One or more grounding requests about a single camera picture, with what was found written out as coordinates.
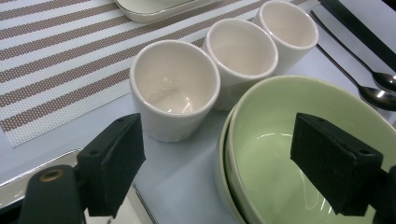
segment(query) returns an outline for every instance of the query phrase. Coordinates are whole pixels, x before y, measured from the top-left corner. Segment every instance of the black strap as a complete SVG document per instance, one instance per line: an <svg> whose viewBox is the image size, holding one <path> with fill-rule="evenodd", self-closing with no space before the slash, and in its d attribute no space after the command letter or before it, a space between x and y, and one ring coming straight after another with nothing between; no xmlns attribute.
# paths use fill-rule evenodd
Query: black strap
<svg viewBox="0 0 396 224"><path fill-rule="evenodd" d="M396 72L396 54L338 0L319 2L363 44Z"/></svg>
<svg viewBox="0 0 396 224"><path fill-rule="evenodd" d="M396 11L396 0L382 0L382 1Z"/></svg>

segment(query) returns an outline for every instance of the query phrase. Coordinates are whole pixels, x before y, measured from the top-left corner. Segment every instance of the green bowl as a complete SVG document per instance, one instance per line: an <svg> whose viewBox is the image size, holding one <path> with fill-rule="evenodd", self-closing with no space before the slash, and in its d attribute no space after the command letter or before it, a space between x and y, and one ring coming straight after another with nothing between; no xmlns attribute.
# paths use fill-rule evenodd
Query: green bowl
<svg viewBox="0 0 396 224"><path fill-rule="evenodd" d="M226 175L241 215L248 223L372 223L372 207L365 217L336 215L290 159L297 112L324 118L381 151L385 171L396 164L396 131L361 99L311 77L271 77L241 98L228 131Z"/></svg>

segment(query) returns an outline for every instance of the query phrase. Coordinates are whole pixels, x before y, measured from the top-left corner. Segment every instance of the table surface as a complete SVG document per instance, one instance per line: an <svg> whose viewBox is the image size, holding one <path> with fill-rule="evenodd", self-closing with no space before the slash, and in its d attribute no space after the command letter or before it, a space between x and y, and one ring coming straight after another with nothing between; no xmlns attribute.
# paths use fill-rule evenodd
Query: table surface
<svg viewBox="0 0 396 224"><path fill-rule="evenodd" d="M379 0L341 2L396 51L396 43L392 41L396 39L396 28L391 23L396 21L393 10ZM374 70L396 75L324 7L317 3L303 7L314 9L331 30ZM371 13L370 8L373 7L380 8L384 13ZM319 36L319 44L361 85L378 88L370 74L320 28ZM359 97L357 88L316 48L293 66L288 74L317 77ZM0 132L0 183L71 149L86 146L114 119L134 113L132 100L130 94L125 94L16 147L12 147L5 133ZM395 112L377 111L389 123L395 122ZM227 115L226 111L210 111L199 129L178 143L162 143L144 135L147 160L134 183L159 223L235 223L220 201L213 167L216 143Z"/></svg>

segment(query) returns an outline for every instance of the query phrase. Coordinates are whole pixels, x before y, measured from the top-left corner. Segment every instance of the bowl rim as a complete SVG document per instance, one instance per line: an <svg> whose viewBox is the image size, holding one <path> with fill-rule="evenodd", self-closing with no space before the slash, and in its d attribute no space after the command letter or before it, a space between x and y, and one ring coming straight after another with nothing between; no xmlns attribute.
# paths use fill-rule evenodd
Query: bowl rim
<svg viewBox="0 0 396 224"><path fill-rule="evenodd" d="M221 175L221 179L219 179L218 181L221 182L221 185L224 187L223 190L223 195L226 196L227 198L227 203L228 205L230 205L230 208L233 212L233 215L235 215L235 218L242 224L245 224L246 221L244 220L244 218L242 217L241 213L239 212L238 208L236 207L236 204L233 201L233 196L230 192L229 186L228 186L228 182L227 181L227 175L225 174L225 167L224 167L224 160L225 160L225 141L226 141L226 136L227 136L227 132L228 132L228 128L230 126L230 121L231 121L231 117L232 114L234 112L234 108L230 111L229 115L227 116L227 119L224 121L224 125L221 129L221 133L219 136L219 140L217 143L217 157L215 160L216 163L216 168L219 169L219 174Z"/></svg>

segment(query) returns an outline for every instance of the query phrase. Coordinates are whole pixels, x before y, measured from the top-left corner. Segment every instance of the black bracket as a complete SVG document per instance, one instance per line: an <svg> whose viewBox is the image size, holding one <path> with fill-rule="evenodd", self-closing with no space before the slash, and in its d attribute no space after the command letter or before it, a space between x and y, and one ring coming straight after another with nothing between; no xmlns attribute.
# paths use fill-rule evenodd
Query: black bracket
<svg viewBox="0 0 396 224"><path fill-rule="evenodd" d="M325 119L298 113L290 154L335 214L362 217L370 204L374 223L396 223L396 166L381 170L379 151Z"/></svg>
<svg viewBox="0 0 396 224"><path fill-rule="evenodd" d="M19 223L84 223L117 215L146 159L140 114L113 121L78 153L78 165L52 166L29 181Z"/></svg>

